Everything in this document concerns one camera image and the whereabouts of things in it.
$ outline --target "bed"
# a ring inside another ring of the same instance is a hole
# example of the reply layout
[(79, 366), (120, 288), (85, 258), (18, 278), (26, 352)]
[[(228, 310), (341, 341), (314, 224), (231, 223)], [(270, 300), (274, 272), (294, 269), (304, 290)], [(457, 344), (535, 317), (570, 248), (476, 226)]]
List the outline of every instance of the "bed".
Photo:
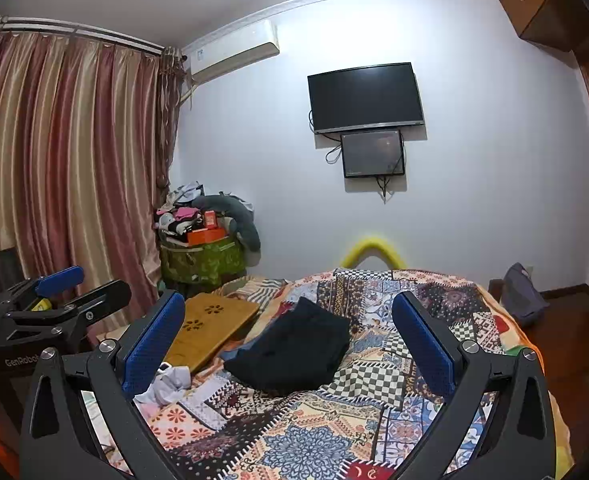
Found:
[[(259, 314), (246, 336), (229, 339), (222, 351), (259, 336), (303, 296), (350, 320), (350, 347), (332, 383), (270, 397), (236, 381), (223, 369), (219, 352), (194, 375), (184, 400), (142, 410), (150, 430), (185, 475), (203, 480), (388, 478), (443, 403), (426, 386), (392, 324), (392, 300), (404, 290), (460, 340), (475, 339), (495, 353), (532, 346), (484, 288), (457, 276), (339, 268), (294, 283), (242, 278), (217, 293), (255, 301)], [(561, 478), (572, 465), (569, 431), (551, 400)], [(469, 459), (492, 402), (493, 394), (483, 397), (448, 471)], [(118, 449), (108, 459), (128, 471)]]

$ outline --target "black folded clothing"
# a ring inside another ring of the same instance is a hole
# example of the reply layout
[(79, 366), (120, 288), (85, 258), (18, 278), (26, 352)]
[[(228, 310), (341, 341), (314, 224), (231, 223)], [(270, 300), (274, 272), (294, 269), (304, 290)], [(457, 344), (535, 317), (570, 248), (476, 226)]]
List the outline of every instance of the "black folded clothing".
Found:
[(285, 396), (331, 383), (349, 343), (348, 319), (300, 298), (224, 368), (256, 390)]

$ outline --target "flat screen tv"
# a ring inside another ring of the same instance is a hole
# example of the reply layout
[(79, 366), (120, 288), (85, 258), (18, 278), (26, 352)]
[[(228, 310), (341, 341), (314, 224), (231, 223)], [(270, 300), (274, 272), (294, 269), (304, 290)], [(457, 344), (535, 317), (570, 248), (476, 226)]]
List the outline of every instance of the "flat screen tv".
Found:
[(316, 134), (423, 124), (410, 63), (309, 75), (308, 90)]
[(405, 174), (403, 139), (399, 130), (370, 130), (341, 134), (343, 176)]

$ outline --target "screw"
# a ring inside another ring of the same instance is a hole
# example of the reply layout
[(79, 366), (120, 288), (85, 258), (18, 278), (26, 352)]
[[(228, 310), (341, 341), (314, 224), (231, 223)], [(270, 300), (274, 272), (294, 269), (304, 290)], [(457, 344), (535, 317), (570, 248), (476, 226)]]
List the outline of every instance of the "screw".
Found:
[(98, 349), (101, 350), (104, 354), (107, 354), (108, 352), (113, 351), (115, 346), (116, 342), (114, 339), (106, 339), (105, 341), (101, 342), (101, 344), (98, 346)]
[(461, 346), (468, 354), (476, 354), (479, 351), (479, 345), (470, 339), (466, 339)]
[(49, 346), (48, 348), (44, 348), (41, 352), (41, 359), (51, 359), (56, 354), (56, 348)]
[(537, 352), (535, 352), (532, 348), (524, 348), (524, 357), (529, 361), (536, 361)]

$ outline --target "white wall-mounted air conditioner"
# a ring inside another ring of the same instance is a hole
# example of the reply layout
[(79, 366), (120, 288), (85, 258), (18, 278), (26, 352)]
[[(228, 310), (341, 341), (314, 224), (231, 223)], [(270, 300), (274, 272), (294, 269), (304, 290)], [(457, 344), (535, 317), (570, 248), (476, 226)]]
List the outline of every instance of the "white wall-mounted air conditioner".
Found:
[(190, 53), (193, 81), (205, 83), (255, 61), (276, 56), (279, 44), (270, 20), (226, 34)]

